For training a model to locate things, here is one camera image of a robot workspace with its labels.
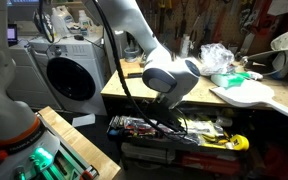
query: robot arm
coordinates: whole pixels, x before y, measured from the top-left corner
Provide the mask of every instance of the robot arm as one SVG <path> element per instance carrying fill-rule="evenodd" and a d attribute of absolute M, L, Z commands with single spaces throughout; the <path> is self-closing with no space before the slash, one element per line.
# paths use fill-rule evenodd
<path fill-rule="evenodd" d="M 83 0 L 93 19 L 102 20 L 93 0 Z M 188 60 L 172 61 L 171 54 L 159 43 L 134 0 L 98 0 L 112 30 L 127 31 L 146 54 L 143 82 L 159 92 L 158 101 L 174 108 L 197 84 L 199 71 Z"/>

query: wooden table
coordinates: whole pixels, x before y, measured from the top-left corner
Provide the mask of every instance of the wooden table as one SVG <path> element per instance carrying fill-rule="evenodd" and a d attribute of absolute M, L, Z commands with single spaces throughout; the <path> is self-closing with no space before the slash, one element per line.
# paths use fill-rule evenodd
<path fill-rule="evenodd" d="M 140 67 L 139 62 L 127 63 L 123 59 L 120 61 L 124 72 L 124 75 L 132 72 L 142 72 L 143 69 Z M 126 79 L 127 86 L 130 93 L 134 99 L 154 99 L 157 92 L 149 89 L 143 82 L 141 78 Z M 288 75 L 281 80 L 273 79 L 263 79 L 262 83 L 270 86 L 274 92 L 275 96 L 273 99 L 288 107 Z M 197 85 L 192 89 L 192 91 L 184 97 L 184 101 L 189 104 L 196 105 L 208 105 L 208 106 L 230 106 L 213 92 L 210 91 L 211 88 L 216 87 L 216 85 L 211 82 L 207 77 L 200 77 Z M 102 97 L 106 98 L 126 98 L 124 90 L 121 86 L 117 72 L 115 72 L 108 83 L 105 85 L 101 92 Z M 257 106 L 250 107 L 252 109 L 271 109 L 270 107 L 261 104 Z"/>
<path fill-rule="evenodd" d="M 114 179 L 120 167 L 107 157 L 93 143 L 72 127 L 52 108 L 46 107 L 39 111 L 42 117 L 76 152 L 90 165 L 99 171 L 99 179 Z"/>

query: paper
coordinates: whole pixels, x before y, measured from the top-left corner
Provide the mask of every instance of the paper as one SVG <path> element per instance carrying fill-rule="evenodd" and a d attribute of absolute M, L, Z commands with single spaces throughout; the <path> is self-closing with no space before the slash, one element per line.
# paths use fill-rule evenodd
<path fill-rule="evenodd" d="M 288 0 L 273 0 L 267 14 L 278 16 L 288 13 Z"/>
<path fill-rule="evenodd" d="M 78 126 L 85 126 L 95 123 L 95 114 L 89 114 L 86 116 L 81 116 L 77 118 L 73 118 L 72 126 L 78 127 Z"/>

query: washing machine door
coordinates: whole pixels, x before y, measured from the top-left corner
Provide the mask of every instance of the washing machine door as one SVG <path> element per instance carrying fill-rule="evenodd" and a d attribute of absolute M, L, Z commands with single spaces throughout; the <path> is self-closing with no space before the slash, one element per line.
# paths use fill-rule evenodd
<path fill-rule="evenodd" d="M 47 77 L 53 87 L 67 98 L 83 101 L 92 98 L 95 93 L 92 76 L 68 58 L 51 59 L 47 64 Z"/>

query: plastic bag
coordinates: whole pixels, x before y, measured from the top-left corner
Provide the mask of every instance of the plastic bag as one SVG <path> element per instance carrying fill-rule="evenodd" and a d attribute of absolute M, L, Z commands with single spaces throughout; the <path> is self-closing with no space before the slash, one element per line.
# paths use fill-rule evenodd
<path fill-rule="evenodd" d="M 227 73 L 227 67 L 234 61 L 234 54 L 227 50 L 222 44 L 207 44 L 201 46 L 203 76 Z"/>

